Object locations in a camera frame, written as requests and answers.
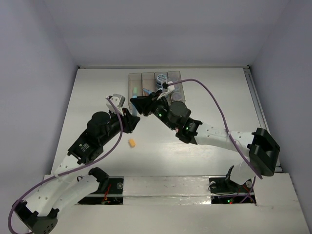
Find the blue highlighter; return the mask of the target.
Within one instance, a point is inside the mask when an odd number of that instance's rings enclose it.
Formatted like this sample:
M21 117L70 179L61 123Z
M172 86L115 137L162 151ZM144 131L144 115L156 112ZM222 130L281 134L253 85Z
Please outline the blue highlighter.
M152 93L152 91L149 90L149 89L143 88L142 89L142 93L143 93L144 96L148 96L148 95L150 95Z

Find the orange eraser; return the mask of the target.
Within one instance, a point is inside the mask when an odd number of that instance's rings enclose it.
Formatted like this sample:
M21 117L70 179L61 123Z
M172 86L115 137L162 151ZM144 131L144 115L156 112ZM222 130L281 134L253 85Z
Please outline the orange eraser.
M134 148L136 146L136 142L133 139L130 139L128 143L131 148Z

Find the clear paper clip jar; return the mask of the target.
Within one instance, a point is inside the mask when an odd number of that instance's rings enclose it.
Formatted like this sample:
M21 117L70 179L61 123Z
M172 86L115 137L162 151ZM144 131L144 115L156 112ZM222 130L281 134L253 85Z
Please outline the clear paper clip jar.
M181 101L183 98L182 94L180 92L173 92L171 94L171 100L172 101Z

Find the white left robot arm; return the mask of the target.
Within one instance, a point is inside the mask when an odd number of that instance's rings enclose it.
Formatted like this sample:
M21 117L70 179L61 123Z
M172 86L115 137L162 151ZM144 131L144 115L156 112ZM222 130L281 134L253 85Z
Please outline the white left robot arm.
M105 144L115 136L132 133L139 121L140 117L126 108L92 115L54 175L31 188L13 205L13 212L32 234L50 233L61 211L92 192L107 189L109 175L92 165L108 155L103 152Z

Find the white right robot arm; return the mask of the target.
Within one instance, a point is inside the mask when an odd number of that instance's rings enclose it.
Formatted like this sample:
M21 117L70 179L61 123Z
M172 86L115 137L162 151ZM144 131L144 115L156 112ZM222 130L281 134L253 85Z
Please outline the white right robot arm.
M192 119L191 110L185 103L168 103L165 97L156 93L133 97L130 102L141 115L155 115L184 143L210 145L239 153L242 162L231 166L224 179L229 191L236 191L255 176L271 177L275 173L280 146L266 129L237 132L216 128Z

